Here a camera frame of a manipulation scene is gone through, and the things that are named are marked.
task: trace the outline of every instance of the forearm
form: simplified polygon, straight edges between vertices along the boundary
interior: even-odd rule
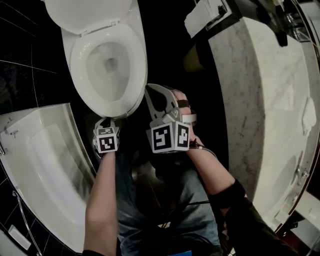
[[[198,137],[196,137],[196,141],[203,145]],[[216,195],[235,183],[235,178],[209,151],[189,149],[187,155],[198,170],[209,195]]]
[[[116,157],[106,154],[99,166],[85,211],[84,249],[105,256],[116,255],[118,218]]]

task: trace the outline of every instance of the white bathtub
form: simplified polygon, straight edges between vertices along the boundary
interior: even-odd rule
[[[12,123],[0,134],[8,150],[0,156],[8,177],[38,219],[81,253],[94,169],[70,105],[38,108]]]

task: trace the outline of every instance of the toilet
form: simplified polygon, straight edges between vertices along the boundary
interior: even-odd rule
[[[125,118],[147,83],[147,54],[137,0],[45,0],[61,27],[74,86],[101,117]]]

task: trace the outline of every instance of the blue jeans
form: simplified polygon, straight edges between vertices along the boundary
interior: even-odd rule
[[[124,153],[116,154],[116,203],[119,223],[118,238],[123,256],[136,256],[140,251],[159,241],[159,235],[171,237],[197,234],[219,246],[218,229],[210,204],[183,207],[169,228],[160,228],[139,212],[136,188],[132,179],[131,161]],[[175,165],[167,169],[162,178],[175,200],[176,206],[208,200],[207,194],[192,169]]]

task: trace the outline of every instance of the dark sleeve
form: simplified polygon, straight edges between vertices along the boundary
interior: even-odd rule
[[[209,200],[220,209],[230,208],[225,223],[237,256],[298,255],[267,226],[253,204],[245,198],[245,190],[237,180],[225,191],[211,195]]]
[[[82,253],[82,256],[103,256],[103,255],[92,250],[84,250]]]

